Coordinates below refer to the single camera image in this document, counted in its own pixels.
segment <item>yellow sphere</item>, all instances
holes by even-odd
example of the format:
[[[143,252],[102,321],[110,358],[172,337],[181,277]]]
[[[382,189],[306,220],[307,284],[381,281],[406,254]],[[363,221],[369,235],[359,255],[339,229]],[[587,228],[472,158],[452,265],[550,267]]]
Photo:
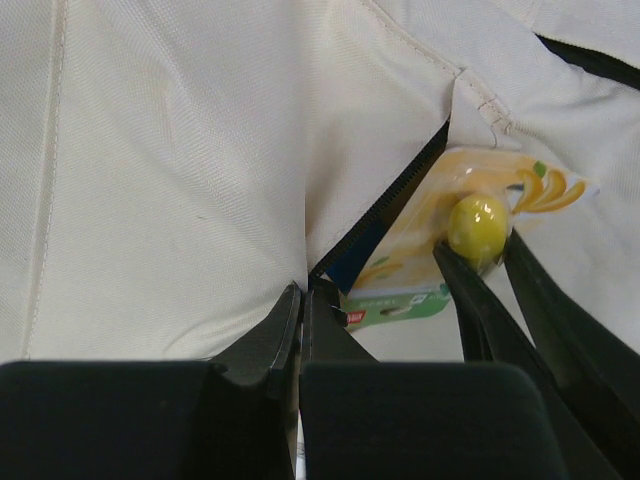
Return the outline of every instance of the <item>yellow sphere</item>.
[[[451,210],[447,239],[458,255],[480,267],[502,253],[509,232],[509,214],[495,197],[475,193]]]

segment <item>black zipper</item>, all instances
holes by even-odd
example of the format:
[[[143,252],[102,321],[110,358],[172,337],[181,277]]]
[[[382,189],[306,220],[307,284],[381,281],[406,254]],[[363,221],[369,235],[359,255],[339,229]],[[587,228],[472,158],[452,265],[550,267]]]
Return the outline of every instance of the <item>black zipper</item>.
[[[599,77],[640,90],[640,70],[605,53],[538,36],[547,49],[565,62]]]
[[[360,220],[351,227],[351,230],[313,267],[313,270],[311,270],[309,274],[311,279],[322,276],[336,260],[349,251],[362,234],[379,218],[385,208],[411,183],[411,180],[419,173],[424,173],[425,170],[428,171],[433,166],[437,158],[444,151],[447,144],[448,133],[449,122],[447,121],[429,143],[420,150],[420,153],[411,161],[409,166],[405,168],[391,186],[385,190],[382,196],[380,196]]]

